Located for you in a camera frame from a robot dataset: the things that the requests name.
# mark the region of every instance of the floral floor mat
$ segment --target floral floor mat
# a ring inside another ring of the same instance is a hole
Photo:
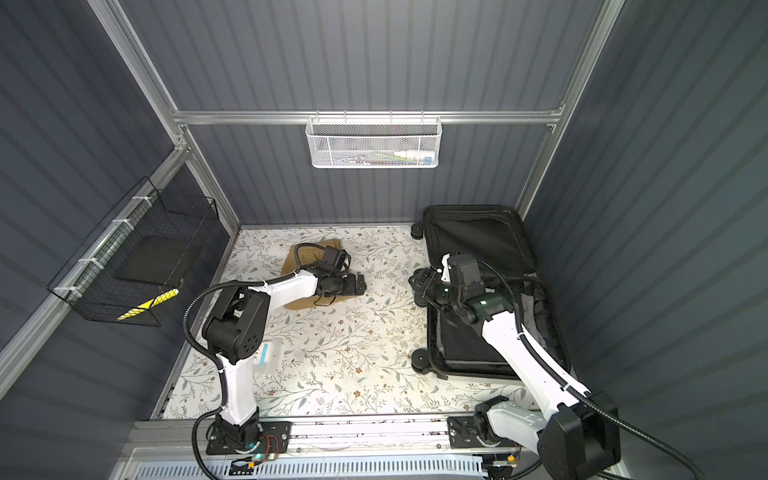
[[[365,274],[367,293],[328,307],[273,313],[264,338],[281,339],[283,351],[274,375],[253,377],[262,416],[458,412],[525,391],[413,372],[410,353],[426,345],[426,310],[413,303],[408,277],[427,256],[407,227],[243,230],[222,280],[277,276],[291,245],[332,238],[352,255],[350,271]],[[193,351],[162,416],[196,418],[220,398],[213,363]]]

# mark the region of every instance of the gray corrugated wall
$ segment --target gray corrugated wall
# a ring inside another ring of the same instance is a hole
[[[172,147],[85,0],[0,1],[0,348]],[[199,193],[186,168],[168,188]],[[221,226],[213,235],[220,251],[187,275],[190,293],[209,284],[226,245]],[[183,341],[179,323],[67,316],[0,400],[0,476],[107,478]]]
[[[181,110],[548,110],[598,0],[124,2]],[[317,170],[301,127],[193,131],[243,224],[516,204],[546,127],[444,127],[434,170]]]
[[[82,2],[0,2],[0,347],[98,221],[170,153]]]
[[[124,2],[182,110],[556,108],[598,0]]]
[[[766,477],[767,18],[629,2],[526,219],[579,376],[708,478]]]
[[[200,195],[183,167],[165,189]],[[104,480],[137,420],[148,419],[184,343],[181,316],[210,285],[229,237],[220,223],[169,308],[152,326],[68,315],[0,401],[0,476]]]
[[[544,125],[446,125],[436,168],[312,167],[304,127],[191,127],[243,224],[404,222],[432,204],[512,204]]]

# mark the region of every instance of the mounting plate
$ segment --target mounting plate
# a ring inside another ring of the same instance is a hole
[[[452,449],[504,448],[516,449],[518,444],[510,439],[502,439],[498,444],[488,445],[478,438],[475,422],[471,415],[448,417],[449,438]]]
[[[291,422],[259,422],[263,435],[270,435],[277,439],[277,450],[274,442],[270,448],[270,453],[285,453],[288,451],[288,441],[290,440]],[[262,441],[259,447],[251,453],[266,454],[267,443]],[[206,455],[242,455],[235,452],[224,441],[223,435],[216,435],[216,438],[208,441],[205,449]]]

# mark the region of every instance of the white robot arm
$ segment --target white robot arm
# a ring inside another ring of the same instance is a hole
[[[417,298],[423,297],[455,323],[470,326],[498,350],[541,409],[522,409],[504,397],[489,400],[476,409],[478,439],[484,444],[514,440],[539,455],[555,480],[582,480],[602,472],[621,459],[618,427],[584,407],[574,394],[615,413],[613,402],[603,393],[591,394],[536,342],[517,317],[523,311],[519,294],[499,279],[501,289],[486,288],[478,261],[461,254],[444,258],[442,271],[417,270],[409,280]]]
[[[194,338],[190,341],[189,310],[184,318],[187,341],[212,359],[219,369],[223,401],[219,410],[211,412],[216,415],[213,428],[217,436],[236,452],[251,452],[263,436],[253,395],[253,357],[263,340],[269,314],[294,300],[315,295],[335,299],[336,296],[366,292],[363,275],[349,273],[346,251],[314,243],[300,243],[297,248],[300,247],[323,249],[323,256],[310,265],[299,265],[295,272],[277,279],[225,283],[201,294],[222,290],[203,324],[207,349]]]

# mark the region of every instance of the suitcase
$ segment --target suitcase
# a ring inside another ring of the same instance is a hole
[[[423,229],[431,266],[442,268],[446,253],[470,253],[502,275],[509,275],[512,288],[532,297],[528,299],[526,318],[531,313],[528,310],[532,310],[535,328],[546,350],[566,371],[570,370],[547,293],[532,283],[511,280],[534,274],[537,261],[515,210],[503,205],[431,206],[424,210],[423,225],[415,226],[414,230],[419,228]],[[498,278],[482,265],[480,273],[486,283],[501,286]],[[499,291],[507,294],[503,288]],[[427,306],[426,350],[430,369],[442,378],[451,375],[519,380],[504,358],[470,326],[453,321],[450,314],[440,313],[432,305]]]

